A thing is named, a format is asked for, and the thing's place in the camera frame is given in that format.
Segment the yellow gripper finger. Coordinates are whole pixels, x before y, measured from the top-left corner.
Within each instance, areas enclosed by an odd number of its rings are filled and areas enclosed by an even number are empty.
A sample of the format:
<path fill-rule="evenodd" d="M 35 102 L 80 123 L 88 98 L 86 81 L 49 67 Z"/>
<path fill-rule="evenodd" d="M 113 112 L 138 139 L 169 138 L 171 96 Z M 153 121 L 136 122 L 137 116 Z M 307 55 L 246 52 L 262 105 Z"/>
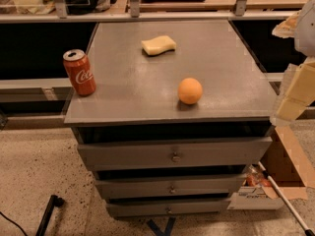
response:
<path fill-rule="evenodd" d="M 274 126 L 287 126 L 315 101 L 315 63 L 289 64 L 283 73 L 270 121 Z"/>
<path fill-rule="evenodd" d="M 300 12 L 297 11 L 289 16 L 286 20 L 276 25 L 272 30 L 272 35 L 280 38 L 294 37 L 294 31 L 296 29 L 299 14 Z"/>

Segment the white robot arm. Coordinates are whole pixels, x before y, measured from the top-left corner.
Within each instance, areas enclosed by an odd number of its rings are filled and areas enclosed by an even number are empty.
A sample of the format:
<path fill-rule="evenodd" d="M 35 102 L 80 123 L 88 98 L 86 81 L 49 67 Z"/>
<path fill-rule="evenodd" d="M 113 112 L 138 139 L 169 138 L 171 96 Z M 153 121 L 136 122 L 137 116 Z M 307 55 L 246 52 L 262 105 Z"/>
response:
<path fill-rule="evenodd" d="M 315 0 L 308 0 L 300 11 L 278 24 L 272 35 L 292 37 L 295 50 L 306 56 L 300 65 L 287 66 L 270 116 L 273 125 L 286 126 L 315 101 Z"/>

